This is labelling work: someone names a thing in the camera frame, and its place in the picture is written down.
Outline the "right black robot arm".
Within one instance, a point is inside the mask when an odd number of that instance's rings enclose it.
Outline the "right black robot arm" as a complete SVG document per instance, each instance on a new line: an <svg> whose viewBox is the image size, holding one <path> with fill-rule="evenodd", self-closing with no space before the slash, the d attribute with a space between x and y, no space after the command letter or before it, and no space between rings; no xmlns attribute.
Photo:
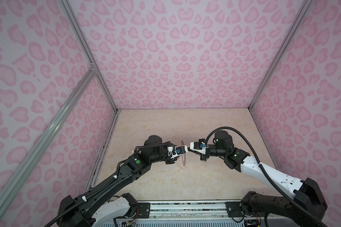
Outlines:
<svg viewBox="0 0 341 227"><path fill-rule="evenodd" d="M232 127L213 130L205 139L190 145L190 150L200 155L202 161L210 157L221 158L226 166L254 177L280 196L267 196L248 192L240 202L244 216L256 213L289 218L300 227L324 227L322 219L328 205L318 183L290 176L262 163L250 142Z"/></svg>

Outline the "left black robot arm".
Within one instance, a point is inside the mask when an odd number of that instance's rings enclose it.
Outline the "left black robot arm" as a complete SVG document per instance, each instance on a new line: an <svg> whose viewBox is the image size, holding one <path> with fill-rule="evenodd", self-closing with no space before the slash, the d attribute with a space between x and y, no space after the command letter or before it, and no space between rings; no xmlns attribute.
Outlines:
<svg viewBox="0 0 341 227"><path fill-rule="evenodd" d="M163 142L156 135L150 136L143 146L136 146L133 153L117 164L115 172L89 191L61 201L58 215L46 224L50 227L92 227L95 212L118 191L147 173L153 163L173 164L177 159L176 146Z"/></svg>

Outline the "perforated metal ring disc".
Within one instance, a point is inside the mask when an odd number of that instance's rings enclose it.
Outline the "perforated metal ring disc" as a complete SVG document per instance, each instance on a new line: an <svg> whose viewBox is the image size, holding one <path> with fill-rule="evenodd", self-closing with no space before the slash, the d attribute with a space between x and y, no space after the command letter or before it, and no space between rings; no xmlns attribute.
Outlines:
<svg viewBox="0 0 341 227"><path fill-rule="evenodd" d="M188 152L188 148L185 145L184 141L181 141L181 146L184 149L184 153L181 155L182 165L185 167L186 166L186 153Z"/></svg>

